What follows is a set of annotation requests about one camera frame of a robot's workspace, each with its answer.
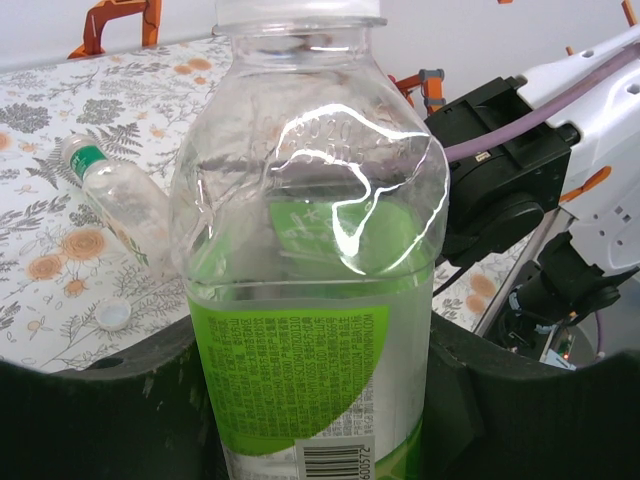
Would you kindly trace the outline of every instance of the clear plastic bottle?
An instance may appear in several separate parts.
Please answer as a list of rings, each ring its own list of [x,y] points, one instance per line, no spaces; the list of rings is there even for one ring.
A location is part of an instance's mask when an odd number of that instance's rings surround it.
[[[89,206],[138,263],[157,280],[176,276],[169,198],[162,189],[137,165],[107,158],[88,135],[65,138],[61,155],[82,182]]]
[[[217,9],[171,221],[230,476],[417,478],[442,147],[371,56],[378,1]]]

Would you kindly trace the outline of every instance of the bottle neck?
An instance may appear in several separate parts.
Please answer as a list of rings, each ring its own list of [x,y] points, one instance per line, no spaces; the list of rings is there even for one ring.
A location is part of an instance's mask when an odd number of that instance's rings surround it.
[[[100,168],[98,165],[107,162],[108,158],[97,145],[82,141],[78,142],[77,150],[71,154],[68,161],[71,170],[80,181],[84,181],[84,178],[94,170],[94,167]]]
[[[108,160],[108,159],[96,160],[91,165],[89,165],[87,167],[87,169],[83,172],[82,177],[80,178],[80,181],[84,181],[84,179],[86,177],[88,177],[89,175],[91,175],[93,172],[97,172],[98,170],[101,170],[101,169],[105,168],[110,163],[113,163],[113,162],[111,160]]]
[[[237,66],[315,69],[346,65],[371,56],[369,24],[283,29],[267,35],[235,33],[231,45]]]

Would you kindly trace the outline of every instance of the bottle label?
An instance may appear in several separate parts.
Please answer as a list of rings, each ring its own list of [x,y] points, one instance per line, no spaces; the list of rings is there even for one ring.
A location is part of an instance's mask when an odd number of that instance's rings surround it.
[[[87,199],[87,203],[93,209],[94,212],[102,219],[106,227],[113,233],[120,243],[129,250],[129,252],[133,253],[136,260],[143,267],[149,267],[149,258],[147,254],[142,250],[142,247],[135,241],[132,235],[130,235],[126,228],[117,220],[115,220],[111,215],[109,215],[95,200],[95,198],[87,193],[85,195]]]
[[[87,168],[96,162],[106,159],[107,157],[97,146],[89,145],[78,149],[73,155],[71,155],[69,164],[71,165],[71,170],[73,170],[75,174],[82,179]]]
[[[375,206],[372,201],[344,203],[270,204],[280,244],[301,275],[348,278],[358,272],[390,278],[424,270],[429,264],[432,249],[423,238],[420,220],[409,209],[390,200],[378,200]],[[341,288],[358,294],[355,291],[363,286]]]
[[[430,288],[355,308],[220,311],[190,297],[230,478],[417,478]]]

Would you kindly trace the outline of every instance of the table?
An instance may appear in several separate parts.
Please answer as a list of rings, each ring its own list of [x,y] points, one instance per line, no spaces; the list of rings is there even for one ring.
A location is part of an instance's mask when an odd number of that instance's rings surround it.
[[[82,369],[187,315],[180,281],[148,278],[84,203],[60,142],[87,133],[168,190],[181,138],[230,65],[213,37],[0,75],[1,359]],[[473,329],[521,247],[476,265],[434,309]],[[441,266],[436,286],[454,271]],[[132,306],[117,332],[93,315],[112,297]]]

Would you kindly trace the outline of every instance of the orange flower pattern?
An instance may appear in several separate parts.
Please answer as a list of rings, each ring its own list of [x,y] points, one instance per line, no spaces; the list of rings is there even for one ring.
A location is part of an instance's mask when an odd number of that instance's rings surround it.
[[[102,253],[105,247],[100,230],[77,230],[62,241],[62,250],[72,260],[90,260]]]
[[[18,195],[22,195],[23,193],[38,193],[36,191],[33,190],[33,187],[29,184],[27,185],[23,185],[20,189],[15,190],[16,192],[18,192]]]
[[[41,326],[42,324],[39,321],[33,320],[27,323],[27,330],[29,330],[30,332],[37,332]]]
[[[482,274],[475,274],[471,276],[471,289],[487,298],[493,297],[497,292],[496,286],[493,282],[489,280],[486,275]]]
[[[37,150],[37,146],[35,143],[21,143],[20,150],[27,153],[33,153]]]
[[[4,132],[0,132],[0,152],[3,150],[8,150],[10,146],[11,137]]]
[[[87,290],[87,284],[84,280],[75,279],[71,280],[64,287],[64,294],[67,297],[79,297],[82,295],[82,292]]]
[[[33,260],[27,267],[27,273],[33,280],[51,280],[62,270],[62,261],[58,255],[45,255]]]
[[[153,135],[156,138],[164,138],[166,135],[163,129],[158,128],[155,125],[151,125],[151,128],[149,129],[149,131],[151,132],[151,135]]]
[[[192,72],[191,68],[186,65],[178,65],[177,67],[173,67],[173,69],[180,75],[189,75]]]
[[[487,308],[484,299],[480,295],[469,295],[466,304],[469,310],[475,314],[481,314]]]
[[[195,70],[209,70],[211,68],[211,63],[204,58],[192,58],[188,63]]]

